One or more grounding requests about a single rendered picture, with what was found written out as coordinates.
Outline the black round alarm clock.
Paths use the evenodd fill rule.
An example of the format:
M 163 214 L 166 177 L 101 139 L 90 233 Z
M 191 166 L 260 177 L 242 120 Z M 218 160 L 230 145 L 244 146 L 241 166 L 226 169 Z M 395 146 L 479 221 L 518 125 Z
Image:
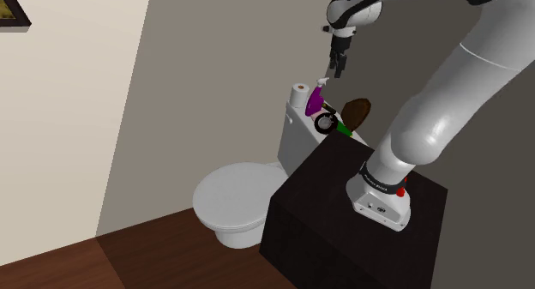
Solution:
M 314 126 L 320 134 L 328 135 L 338 128 L 338 123 L 339 119 L 333 113 L 323 112 L 316 117 Z

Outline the dark robot stand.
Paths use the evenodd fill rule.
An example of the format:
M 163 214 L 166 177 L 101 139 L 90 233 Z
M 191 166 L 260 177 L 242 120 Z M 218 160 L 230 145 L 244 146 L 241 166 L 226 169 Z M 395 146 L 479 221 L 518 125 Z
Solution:
M 410 172 L 400 232 L 356 213 L 346 182 L 372 152 L 328 135 L 271 197 L 260 253 L 297 289 L 431 289 L 448 191 Z

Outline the dark framed wall picture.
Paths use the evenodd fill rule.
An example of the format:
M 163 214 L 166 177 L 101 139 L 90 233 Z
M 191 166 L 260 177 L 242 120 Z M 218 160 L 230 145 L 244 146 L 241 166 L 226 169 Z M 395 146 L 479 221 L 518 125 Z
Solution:
M 0 33 L 26 33 L 31 26 L 18 0 L 0 0 Z

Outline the white toilet paper roll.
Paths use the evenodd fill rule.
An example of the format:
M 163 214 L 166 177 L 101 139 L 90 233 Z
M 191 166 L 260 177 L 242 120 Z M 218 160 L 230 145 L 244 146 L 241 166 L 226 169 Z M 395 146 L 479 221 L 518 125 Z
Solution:
M 307 104 L 307 97 L 310 88 L 304 83 L 295 83 L 292 85 L 289 104 L 294 108 L 303 108 Z

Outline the brown oval bowl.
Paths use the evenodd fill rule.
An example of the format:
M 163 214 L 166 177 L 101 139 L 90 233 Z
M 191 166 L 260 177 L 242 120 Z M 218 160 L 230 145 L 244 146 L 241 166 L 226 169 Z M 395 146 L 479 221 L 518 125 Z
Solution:
M 365 98 L 359 98 L 345 103 L 340 116 L 344 125 L 350 131 L 354 131 L 364 122 L 370 110 L 370 101 Z

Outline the purple spray bottle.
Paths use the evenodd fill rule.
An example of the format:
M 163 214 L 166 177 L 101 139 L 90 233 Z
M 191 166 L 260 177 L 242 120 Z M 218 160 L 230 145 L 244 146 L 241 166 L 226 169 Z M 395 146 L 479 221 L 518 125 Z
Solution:
M 319 112 L 322 109 L 322 104 L 324 103 L 324 98 L 321 96 L 321 91 L 323 86 L 327 83 L 328 77 L 323 77 L 318 79 L 316 82 L 316 87 L 311 93 L 307 104 L 305 106 L 304 114 L 307 117 L 311 117 L 313 114 Z

